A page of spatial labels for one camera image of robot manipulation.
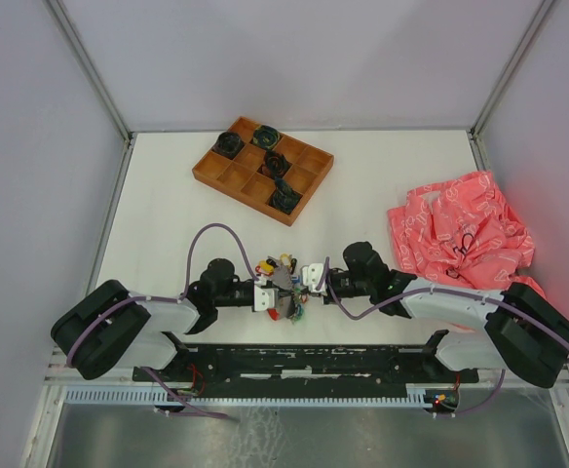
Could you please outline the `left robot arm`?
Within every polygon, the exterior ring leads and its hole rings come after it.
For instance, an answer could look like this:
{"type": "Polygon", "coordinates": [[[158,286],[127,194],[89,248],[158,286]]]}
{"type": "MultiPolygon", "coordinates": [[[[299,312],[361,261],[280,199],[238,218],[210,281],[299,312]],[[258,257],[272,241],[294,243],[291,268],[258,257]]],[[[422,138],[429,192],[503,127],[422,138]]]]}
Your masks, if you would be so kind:
{"type": "Polygon", "coordinates": [[[148,367],[177,380],[188,369],[180,338],[213,325],[220,307],[290,317],[295,267],[288,255],[270,257],[259,262],[254,280],[243,281],[231,261],[216,258],[180,298],[139,294],[108,280],[54,323],[51,338],[86,380],[117,366],[148,367]]]}

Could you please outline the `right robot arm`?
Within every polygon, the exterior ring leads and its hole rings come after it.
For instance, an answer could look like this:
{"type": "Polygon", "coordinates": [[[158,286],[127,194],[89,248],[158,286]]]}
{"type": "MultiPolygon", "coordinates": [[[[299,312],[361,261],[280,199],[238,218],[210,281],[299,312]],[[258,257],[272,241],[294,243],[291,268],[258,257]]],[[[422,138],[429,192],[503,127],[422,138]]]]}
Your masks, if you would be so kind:
{"type": "Polygon", "coordinates": [[[569,364],[569,320],[526,284],[513,282],[505,290],[438,284],[390,268],[368,242],[349,245],[343,259],[343,270],[328,260],[303,267],[303,287],[336,305],[365,296],[371,305],[363,317],[379,311],[462,327],[442,332],[421,355],[420,370],[429,380],[454,371],[500,370],[549,389],[569,364]]]}

